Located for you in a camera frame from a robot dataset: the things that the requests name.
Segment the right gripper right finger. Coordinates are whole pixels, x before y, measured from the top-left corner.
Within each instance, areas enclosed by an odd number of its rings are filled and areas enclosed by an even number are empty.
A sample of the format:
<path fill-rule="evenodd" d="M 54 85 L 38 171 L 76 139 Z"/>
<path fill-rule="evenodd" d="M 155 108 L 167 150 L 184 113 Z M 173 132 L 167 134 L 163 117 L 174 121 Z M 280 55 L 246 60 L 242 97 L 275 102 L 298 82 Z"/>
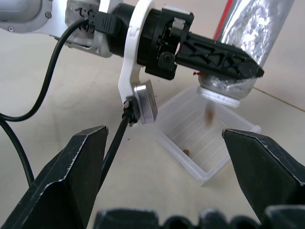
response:
<path fill-rule="evenodd" d="M 305 206 L 305 166 L 276 141 L 254 132 L 224 129 L 239 186 L 260 222 L 269 206 Z"/>

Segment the clear plastic container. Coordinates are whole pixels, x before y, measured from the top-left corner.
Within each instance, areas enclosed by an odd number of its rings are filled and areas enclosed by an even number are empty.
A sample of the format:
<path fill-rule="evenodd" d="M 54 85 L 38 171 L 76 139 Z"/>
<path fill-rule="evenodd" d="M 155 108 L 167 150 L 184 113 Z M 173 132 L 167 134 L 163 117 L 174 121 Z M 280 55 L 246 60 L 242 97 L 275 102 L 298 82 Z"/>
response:
<path fill-rule="evenodd" d="M 220 104 L 215 104 L 213 124 L 207 126 L 204 120 L 206 103 L 196 88 L 187 88 L 158 109 L 155 122 L 157 141 L 200 186 L 230 161 L 222 138 L 223 129 L 261 132 L 260 126 Z"/>

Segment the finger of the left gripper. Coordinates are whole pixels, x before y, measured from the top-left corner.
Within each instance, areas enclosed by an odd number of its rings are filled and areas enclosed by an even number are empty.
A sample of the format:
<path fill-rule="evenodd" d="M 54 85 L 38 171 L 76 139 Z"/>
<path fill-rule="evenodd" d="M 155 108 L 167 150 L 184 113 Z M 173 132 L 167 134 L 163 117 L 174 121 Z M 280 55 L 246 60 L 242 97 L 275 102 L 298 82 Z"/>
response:
<path fill-rule="evenodd" d="M 221 80 L 260 78 L 264 70 L 242 49 L 189 32 L 180 44 L 175 62 Z"/>

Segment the silver can with red stripe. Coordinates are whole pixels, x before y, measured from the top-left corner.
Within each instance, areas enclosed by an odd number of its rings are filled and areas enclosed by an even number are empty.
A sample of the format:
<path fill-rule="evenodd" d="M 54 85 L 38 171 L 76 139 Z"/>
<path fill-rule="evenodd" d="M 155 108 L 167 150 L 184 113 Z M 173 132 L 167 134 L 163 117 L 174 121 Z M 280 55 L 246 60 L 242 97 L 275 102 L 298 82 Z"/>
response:
<path fill-rule="evenodd" d="M 214 39 L 241 48 L 261 67 L 295 0 L 228 0 Z M 218 77 L 198 77 L 198 94 L 213 102 L 238 107 L 253 89 L 256 80 L 220 80 Z"/>

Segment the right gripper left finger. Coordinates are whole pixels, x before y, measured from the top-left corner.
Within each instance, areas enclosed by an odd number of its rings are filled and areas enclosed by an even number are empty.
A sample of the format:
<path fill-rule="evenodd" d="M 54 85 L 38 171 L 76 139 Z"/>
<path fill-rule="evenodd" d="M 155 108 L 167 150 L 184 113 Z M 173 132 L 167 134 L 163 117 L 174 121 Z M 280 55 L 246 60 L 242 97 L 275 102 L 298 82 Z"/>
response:
<path fill-rule="evenodd" d="M 75 134 L 0 229 L 86 229 L 100 190 L 107 137 L 104 125 Z"/>

